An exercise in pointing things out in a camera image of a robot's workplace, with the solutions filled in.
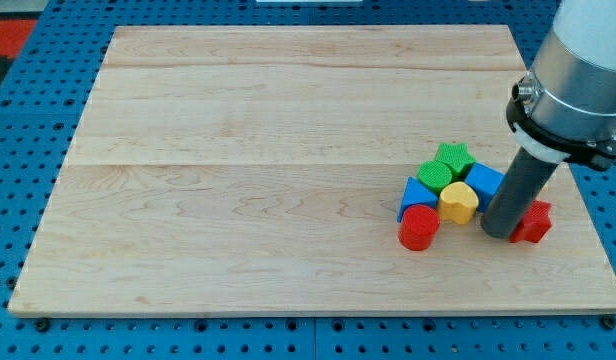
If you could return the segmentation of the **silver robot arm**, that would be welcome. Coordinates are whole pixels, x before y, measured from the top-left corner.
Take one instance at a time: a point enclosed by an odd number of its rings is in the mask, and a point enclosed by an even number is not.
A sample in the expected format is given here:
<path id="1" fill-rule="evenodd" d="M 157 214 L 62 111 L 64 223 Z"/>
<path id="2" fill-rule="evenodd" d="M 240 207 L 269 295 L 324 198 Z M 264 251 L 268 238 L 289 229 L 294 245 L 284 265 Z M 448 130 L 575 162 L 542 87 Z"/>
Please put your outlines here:
<path id="1" fill-rule="evenodd" d="M 563 0 L 506 110 L 545 163 L 607 170 L 616 159 L 616 0 Z"/>

